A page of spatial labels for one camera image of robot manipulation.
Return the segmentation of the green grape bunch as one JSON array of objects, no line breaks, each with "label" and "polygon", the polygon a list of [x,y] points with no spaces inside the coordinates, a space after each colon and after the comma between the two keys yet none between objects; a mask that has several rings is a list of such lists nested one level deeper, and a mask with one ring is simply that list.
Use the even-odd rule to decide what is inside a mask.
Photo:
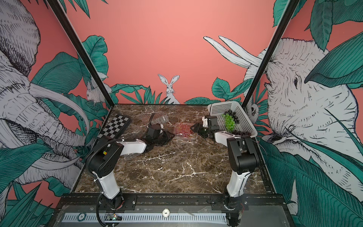
[{"label": "green grape bunch", "polygon": [[228,131],[228,132],[232,132],[232,131],[234,131],[235,130],[235,123],[233,122],[233,121],[226,121],[225,119],[224,119],[224,122],[225,122],[225,127],[226,127],[226,130]]}]

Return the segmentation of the red grape bunch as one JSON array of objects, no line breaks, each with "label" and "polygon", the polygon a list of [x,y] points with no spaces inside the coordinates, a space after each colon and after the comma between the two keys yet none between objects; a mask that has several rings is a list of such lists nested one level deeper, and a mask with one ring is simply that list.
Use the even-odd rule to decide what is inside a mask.
[{"label": "red grape bunch", "polygon": [[190,136],[193,134],[191,126],[192,125],[188,123],[177,123],[175,125],[174,134],[177,136]]}]

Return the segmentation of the clear plastic clamshell container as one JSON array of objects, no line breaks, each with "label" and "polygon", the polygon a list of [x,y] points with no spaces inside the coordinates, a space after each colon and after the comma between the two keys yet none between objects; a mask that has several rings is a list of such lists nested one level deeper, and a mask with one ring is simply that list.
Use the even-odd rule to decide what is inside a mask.
[{"label": "clear plastic clamshell container", "polygon": [[176,123],[173,134],[175,139],[186,142],[196,142],[197,134],[191,130],[193,123]]}]

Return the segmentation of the white plastic perforated basket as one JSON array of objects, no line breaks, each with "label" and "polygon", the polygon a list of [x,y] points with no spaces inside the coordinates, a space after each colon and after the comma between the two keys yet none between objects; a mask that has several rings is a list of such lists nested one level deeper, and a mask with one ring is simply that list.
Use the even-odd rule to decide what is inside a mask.
[{"label": "white plastic perforated basket", "polygon": [[236,101],[226,101],[208,105],[209,115],[217,117],[220,130],[230,133],[247,133],[254,138],[258,135],[257,130],[250,121],[248,115]]}]

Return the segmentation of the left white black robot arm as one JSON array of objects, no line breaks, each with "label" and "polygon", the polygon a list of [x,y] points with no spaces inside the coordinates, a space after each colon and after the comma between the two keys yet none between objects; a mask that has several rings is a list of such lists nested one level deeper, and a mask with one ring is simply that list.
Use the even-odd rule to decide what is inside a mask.
[{"label": "left white black robot arm", "polygon": [[86,170],[98,185],[101,200],[104,200],[112,210],[118,210],[124,205],[123,193],[114,176],[114,169],[120,156],[147,153],[155,146],[161,147],[167,144],[174,137],[175,135],[168,131],[163,131],[155,138],[145,135],[132,140],[102,136],[86,160]]}]

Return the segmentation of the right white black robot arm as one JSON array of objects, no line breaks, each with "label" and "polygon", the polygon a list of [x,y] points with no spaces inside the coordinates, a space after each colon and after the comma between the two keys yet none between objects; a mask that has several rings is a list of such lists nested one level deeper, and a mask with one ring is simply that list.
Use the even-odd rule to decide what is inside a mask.
[{"label": "right white black robot arm", "polygon": [[230,211],[242,206],[242,195],[247,180],[260,165],[255,141],[249,135],[211,131],[200,123],[191,126],[190,130],[203,138],[212,136],[216,143],[227,147],[232,174],[222,203]]}]

